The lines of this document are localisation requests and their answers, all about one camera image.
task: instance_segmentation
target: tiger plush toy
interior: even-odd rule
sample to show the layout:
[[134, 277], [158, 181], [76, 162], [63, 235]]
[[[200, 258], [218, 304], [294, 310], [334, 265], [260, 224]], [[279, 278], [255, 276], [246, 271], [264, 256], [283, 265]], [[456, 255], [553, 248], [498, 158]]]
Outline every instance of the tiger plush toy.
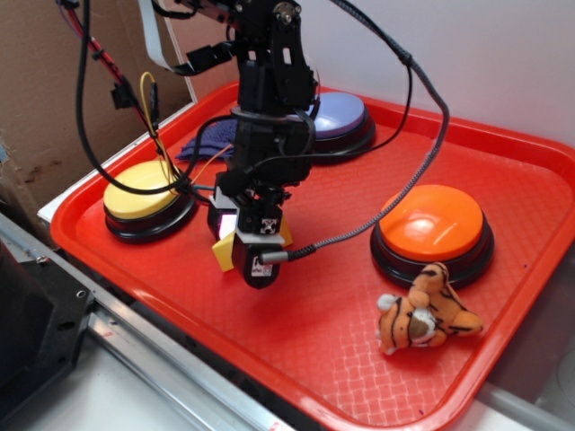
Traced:
[[409, 346], [441, 346], [448, 335], [466, 337], [483, 329], [482, 319], [463, 306], [449, 284], [447, 267], [438, 262], [420, 272], [407, 297], [382, 295], [377, 308], [376, 335], [387, 355]]

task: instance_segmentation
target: orange tray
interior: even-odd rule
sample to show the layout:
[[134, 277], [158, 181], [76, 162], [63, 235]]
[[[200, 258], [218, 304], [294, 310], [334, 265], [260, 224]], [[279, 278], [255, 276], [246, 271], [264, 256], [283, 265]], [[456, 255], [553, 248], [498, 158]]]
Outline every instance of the orange tray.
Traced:
[[[163, 129], [172, 155], [207, 119], [228, 113], [228, 85]], [[403, 107], [364, 98], [389, 136]], [[293, 188], [284, 213], [300, 247], [345, 233], [376, 214], [420, 166], [438, 131], [435, 114], [414, 110], [384, 148], [315, 166]], [[153, 159], [151, 143], [111, 167], [118, 174]], [[200, 183], [213, 183], [223, 164]], [[96, 177], [69, 197], [51, 225], [54, 240], [309, 417], [335, 430], [436, 429], [453, 421], [482, 385], [575, 236], [575, 149], [454, 119], [421, 184], [445, 184], [481, 205], [495, 234], [487, 273], [460, 291], [485, 321], [480, 337], [383, 356], [375, 337], [382, 293], [405, 295], [375, 268], [369, 234], [281, 267], [261, 291], [212, 255], [207, 209], [173, 236], [146, 245], [116, 241], [104, 225]]]

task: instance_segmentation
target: yellow button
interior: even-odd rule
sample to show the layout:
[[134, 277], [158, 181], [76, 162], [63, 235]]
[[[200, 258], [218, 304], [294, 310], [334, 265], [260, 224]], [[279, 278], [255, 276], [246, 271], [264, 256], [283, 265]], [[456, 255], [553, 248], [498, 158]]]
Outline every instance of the yellow button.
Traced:
[[[167, 186], [168, 171], [164, 161], [144, 162], [126, 169], [116, 180], [134, 189], [159, 189]], [[177, 193], [165, 191], [154, 195], [136, 195], [110, 184], [104, 191], [104, 205], [113, 216], [135, 220], [167, 207]]]

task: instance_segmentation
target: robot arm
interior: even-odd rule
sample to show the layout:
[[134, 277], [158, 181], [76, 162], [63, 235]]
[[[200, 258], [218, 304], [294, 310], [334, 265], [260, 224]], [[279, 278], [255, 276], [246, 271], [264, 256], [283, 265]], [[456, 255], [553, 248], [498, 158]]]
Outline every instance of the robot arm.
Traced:
[[281, 251], [281, 206], [290, 197], [284, 188], [307, 178], [311, 163], [313, 121], [301, 115], [314, 104], [317, 82], [302, 49], [301, 7], [292, 0], [180, 0], [192, 10], [234, 29], [234, 40], [187, 54], [192, 74], [236, 57], [240, 75], [234, 155], [227, 172], [217, 175], [208, 223], [237, 207], [233, 261], [250, 286], [271, 284], [279, 264], [259, 262], [264, 252]]

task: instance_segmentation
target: orange button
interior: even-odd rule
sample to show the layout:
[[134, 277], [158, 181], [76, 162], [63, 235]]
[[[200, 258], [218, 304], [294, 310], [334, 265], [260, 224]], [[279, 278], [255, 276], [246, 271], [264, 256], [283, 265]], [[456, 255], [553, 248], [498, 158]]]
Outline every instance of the orange button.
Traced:
[[407, 259], [449, 260], [467, 253], [479, 241], [483, 212], [459, 189], [418, 186], [379, 222], [379, 227], [389, 248]]

